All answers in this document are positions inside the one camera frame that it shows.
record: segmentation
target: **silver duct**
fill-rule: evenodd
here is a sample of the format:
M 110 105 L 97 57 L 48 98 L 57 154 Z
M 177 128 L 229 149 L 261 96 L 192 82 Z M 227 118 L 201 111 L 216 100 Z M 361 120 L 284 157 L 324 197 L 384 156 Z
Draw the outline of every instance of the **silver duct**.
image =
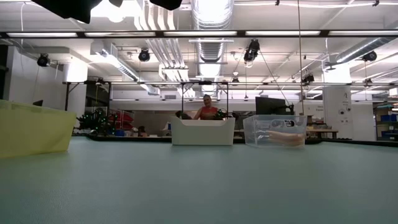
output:
M 398 29 L 398 21 L 393 22 L 386 29 Z M 367 38 L 366 40 L 354 45 L 350 49 L 338 54 L 336 56 L 337 63 L 346 63 L 358 57 L 366 55 L 374 49 L 377 49 L 389 42 L 395 40 L 396 37 L 378 37 Z
M 192 17 L 196 30 L 229 29 L 232 21 L 234 0 L 192 0 Z M 197 43 L 198 62 L 215 63 L 223 59 L 224 43 Z M 219 64 L 200 64 L 200 75 L 216 77 Z

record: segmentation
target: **table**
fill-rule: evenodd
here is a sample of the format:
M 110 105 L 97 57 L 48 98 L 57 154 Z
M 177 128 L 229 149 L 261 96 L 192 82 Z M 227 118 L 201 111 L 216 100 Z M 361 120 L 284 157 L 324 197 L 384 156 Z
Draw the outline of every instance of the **table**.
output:
M 398 149 L 74 137 L 0 160 L 0 223 L 395 223 Z
M 308 133 L 317 133 L 319 139 L 322 138 L 322 133 L 331 133 L 331 137 L 333 139 L 336 139 L 338 130 L 334 130 L 334 129 L 307 129 L 307 132 Z

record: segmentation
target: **desk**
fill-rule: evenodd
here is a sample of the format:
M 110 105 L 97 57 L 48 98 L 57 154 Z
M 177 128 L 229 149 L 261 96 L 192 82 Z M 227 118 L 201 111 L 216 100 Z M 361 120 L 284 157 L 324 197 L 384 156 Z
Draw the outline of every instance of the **desk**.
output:
M 0 159 L 0 223 L 395 223 L 398 149 L 172 146 L 73 137 Z
M 332 138 L 336 139 L 338 130 L 334 130 L 334 129 L 307 129 L 307 132 L 308 133 L 317 133 L 319 139 L 322 138 L 322 133 L 331 133 Z

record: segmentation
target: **ceiling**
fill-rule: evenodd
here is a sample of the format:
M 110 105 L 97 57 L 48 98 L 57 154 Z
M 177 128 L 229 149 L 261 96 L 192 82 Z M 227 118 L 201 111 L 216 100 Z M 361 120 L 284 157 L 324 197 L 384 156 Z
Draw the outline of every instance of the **ceiling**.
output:
M 235 0 L 235 3 L 253 2 L 246 0 Z M 336 1 L 300 1 L 300 4 L 311 5 L 337 5 L 346 4 L 344 0 Z M 353 1 L 353 4 L 370 3 L 374 1 Z M 21 16 L 24 31 L 81 31 L 81 30 L 135 30 L 134 19 L 127 17 L 120 23 L 113 23 L 105 17 L 92 18 L 91 24 L 81 24 L 73 19 L 62 19 L 44 8 L 26 4 L 23 7 L 21 15 L 21 7 L 23 3 L 7 2 L 0 0 L 0 31 L 21 31 Z M 317 8 L 300 8 L 300 19 L 297 7 L 292 6 L 235 6 L 233 11 L 232 29 L 299 29 L 299 21 L 301 29 L 383 29 L 388 24 L 398 21 L 398 6 L 377 7 L 347 7 L 337 9 L 317 9 Z M 192 27 L 191 11 L 174 12 L 174 24 L 177 29 L 190 30 Z M 337 54 L 342 52 L 354 44 L 359 43 L 361 38 L 329 38 L 327 40 L 327 52 L 329 54 Z M 103 63 L 97 55 L 90 55 L 90 45 L 93 40 L 90 39 L 70 39 L 70 40 L 25 40 L 24 47 L 68 47 L 82 56 L 86 57 L 90 63 L 90 76 L 104 77 L 109 80 L 123 79 L 122 74 L 112 65 Z M 127 63 L 137 70 L 143 78 L 150 81 L 160 81 L 157 75 L 159 62 L 152 55 L 149 62 L 140 62 L 138 53 L 141 48 L 148 47 L 143 39 L 107 39 L 106 42 L 112 42 L 119 49 L 119 57 L 127 61 Z M 179 39 L 180 49 L 183 53 L 184 61 L 189 68 L 189 77 L 195 78 L 197 71 L 197 58 L 195 53 L 195 45 L 188 42 L 188 39 Z M 220 80 L 231 81 L 233 72 L 238 72 L 240 82 L 261 82 L 273 81 L 270 71 L 278 82 L 291 82 L 291 76 L 300 71 L 313 62 L 311 58 L 317 58 L 326 54 L 326 40 L 324 38 L 311 39 L 276 39 L 261 38 L 261 54 L 263 54 L 267 63 L 259 55 L 254 62 L 252 68 L 245 68 L 243 59 L 240 60 L 242 52 L 250 43 L 250 39 L 236 38 L 233 43 L 228 43 L 226 53 L 224 54 L 222 76 Z M 398 52 L 398 40 L 392 41 L 385 46 L 376 50 L 377 60 L 367 64 L 364 69 L 364 62 L 354 61 L 350 63 L 351 78 L 353 81 L 360 80 L 366 76 L 375 73 L 384 72 L 386 70 L 398 67 L 398 56 L 388 57 Z M 315 62 L 310 66 L 311 72 L 315 76 L 316 82 L 322 81 L 322 65 Z M 398 75 L 388 76 L 379 82 L 394 82 L 398 80 Z M 129 87 L 129 89 L 140 89 L 139 86 Z M 275 86 L 261 86 L 260 88 L 277 88 Z

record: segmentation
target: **white bin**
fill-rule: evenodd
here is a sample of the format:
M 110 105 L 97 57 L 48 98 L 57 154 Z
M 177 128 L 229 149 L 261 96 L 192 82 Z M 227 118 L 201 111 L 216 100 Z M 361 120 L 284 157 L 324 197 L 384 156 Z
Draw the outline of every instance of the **white bin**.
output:
M 246 144 L 256 147 L 304 146 L 306 116 L 254 115 L 243 120 Z
M 232 146 L 234 142 L 234 118 L 226 121 L 170 119 L 173 145 Z

